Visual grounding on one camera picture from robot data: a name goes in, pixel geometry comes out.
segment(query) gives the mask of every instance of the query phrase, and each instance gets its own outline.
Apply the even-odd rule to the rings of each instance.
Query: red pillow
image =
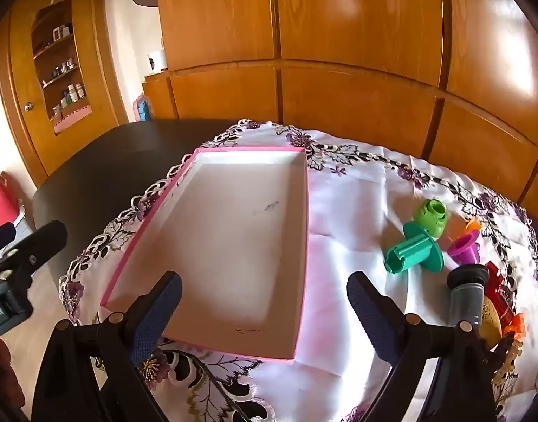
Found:
[[[0,176],[0,226],[13,222],[19,216],[19,204],[11,193],[7,180]]]

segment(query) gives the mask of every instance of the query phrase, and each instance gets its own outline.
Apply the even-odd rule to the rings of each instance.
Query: open box lid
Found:
[[[197,149],[132,238],[101,304],[125,311],[174,270],[183,297],[165,337],[293,359],[306,244],[303,149]]]

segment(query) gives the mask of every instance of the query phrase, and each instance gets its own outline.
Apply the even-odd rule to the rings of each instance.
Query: tablecloth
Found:
[[[377,395],[389,365],[374,353],[346,298],[348,276],[362,270],[403,312],[446,325],[446,276],[417,266],[392,275],[383,251],[398,243],[404,222],[428,198],[452,215],[482,223],[481,262],[505,276],[503,294],[527,324],[515,370],[494,385],[499,421],[519,420],[538,389],[538,244],[523,208],[468,177],[384,147],[339,139],[272,122],[241,120],[204,147],[294,146],[309,166],[309,239],[306,293],[298,351],[293,362],[261,362],[163,340],[140,370],[170,420],[239,421],[222,391],[251,420],[350,421]],[[60,297],[77,325],[99,320],[99,301],[128,242],[175,176],[173,166],[132,199],[96,236],[60,281]],[[405,420],[415,420],[433,377],[427,361]]]

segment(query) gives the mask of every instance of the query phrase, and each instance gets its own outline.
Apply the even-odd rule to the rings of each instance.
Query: jar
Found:
[[[83,91],[82,83],[76,83],[76,91],[78,92],[78,97],[80,99],[85,97],[85,92]]]
[[[70,98],[72,102],[76,102],[78,100],[78,94],[76,93],[76,88],[74,87],[74,84],[70,84],[67,86],[68,91],[70,92]]]

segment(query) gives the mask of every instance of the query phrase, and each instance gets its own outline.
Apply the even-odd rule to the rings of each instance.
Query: wooden floor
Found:
[[[46,266],[35,273],[29,289],[29,300],[34,307],[31,318],[2,337],[11,351],[11,365],[25,394],[23,410],[27,417],[31,417],[34,386],[46,345],[54,325],[67,317]],[[104,375],[101,371],[97,372],[98,378],[101,378],[98,379],[100,384]]]

